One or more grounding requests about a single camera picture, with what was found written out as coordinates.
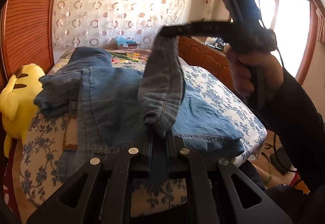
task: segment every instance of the yellow plush toy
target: yellow plush toy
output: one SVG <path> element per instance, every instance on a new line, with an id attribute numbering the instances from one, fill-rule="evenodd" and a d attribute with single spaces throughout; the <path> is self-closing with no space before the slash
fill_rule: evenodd
<path id="1" fill-rule="evenodd" d="M 34 98 L 42 90 L 38 80 L 45 75 L 36 64 L 20 67 L 9 79 L 0 94 L 2 125 L 7 135 L 4 139 L 4 155 L 8 158 L 12 139 L 22 139 L 24 144 L 31 119 L 37 111 Z"/>

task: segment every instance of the window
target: window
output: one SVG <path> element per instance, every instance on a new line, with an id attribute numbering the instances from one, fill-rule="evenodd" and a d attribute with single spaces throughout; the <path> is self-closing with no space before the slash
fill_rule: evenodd
<path id="1" fill-rule="evenodd" d="M 285 69 L 296 76 L 309 34 L 309 0 L 260 0 L 265 27 L 274 30 Z M 271 52 L 280 62 L 277 51 Z"/>

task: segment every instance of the denim fabric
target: denim fabric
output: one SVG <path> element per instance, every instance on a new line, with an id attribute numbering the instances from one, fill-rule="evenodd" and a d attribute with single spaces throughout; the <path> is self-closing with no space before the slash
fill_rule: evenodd
<path id="1" fill-rule="evenodd" d="M 78 106 L 78 149 L 64 150 L 59 162 L 62 181 L 67 180 L 91 157 L 129 148 L 146 135 L 137 100 L 142 71 L 125 68 L 89 67 L 82 70 Z"/>
<path id="2" fill-rule="evenodd" d="M 158 34 L 138 92 L 144 124 L 160 138 L 165 138 L 175 123 L 185 93 L 177 43 L 178 38 Z"/>
<path id="3" fill-rule="evenodd" d="M 181 137 L 186 147 L 207 158 L 232 159 L 242 154 L 242 134 L 230 123 L 230 119 L 203 100 L 187 82 L 185 91 L 173 125 L 173 135 Z"/>
<path id="4" fill-rule="evenodd" d="M 144 72 L 113 68 L 109 53 L 92 49 L 76 49 L 37 98 L 44 113 L 78 114 L 78 149 L 64 150 L 59 163 L 63 181 L 90 158 L 105 160 L 129 148 L 146 127 L 160 138 L 172 129 L 187 147 L 213 159 L 243 152 L 240 132 L 185 83 L 173 39 L 158 35 Z"/>
<path id="5" fill-rule="evenodd" d="M 112 67 L 111 54 L 99 48 L 76 48 L 69 64 L 54 75 L 44 75 L 39 79 L 43 90 L 34 99 L 34 104 L 39 106 L 45 117 L 68 113 L 70 105 L 71 108 L 76 108 L 76 104 L 70 102 L 70 99 L 78 97 L 79 87 L 76 80 L 80 81 L 82 69 L 89 66 Z"/>

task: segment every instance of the blue floral pattern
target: blue floral pattern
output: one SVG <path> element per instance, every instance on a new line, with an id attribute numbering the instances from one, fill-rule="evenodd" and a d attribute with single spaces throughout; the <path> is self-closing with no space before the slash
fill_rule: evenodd
<path id="1" fill-rule="evenodd" d="M 113 63 L 113 67 L 144 70 L 145 63 Z M 229 117 L 242 133 L 244 153 L 233 160 L 236 166 L 248 158 L 258 159 L 267 132 L 255 115 L 218 79 L 197 66 L 183 65 L 185 79 L 223 116 Z M 62 154 L 69 117 L 46 119 L 37 113 L 32 119 L 23 146 L 20 181 L 27 199 L 41 205 L 62 183 L 58 176 L 58 160 Z M 141 184 L 133 194 L 131 216 L 148 215 L 187 202 L 185 179 L 166 180 L 155 185 Z"/>

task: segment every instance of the human hand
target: human hand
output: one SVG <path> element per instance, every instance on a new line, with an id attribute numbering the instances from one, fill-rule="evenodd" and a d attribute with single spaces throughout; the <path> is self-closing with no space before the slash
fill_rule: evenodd
<path id="1" fill-rule="evenodd" d="M 261 67 L 266 79 L 266 98 L 271 100 L 283 84 L 283 70 L 280 63 L 269 52 L 252 52 L 237 54 L 231 48 L 227 50 L 226 58 L 231 71 L 233 85 L 236 91 L 245 97 L 254 92 L 250 82 L 251 73 L 247 66 Z"/>

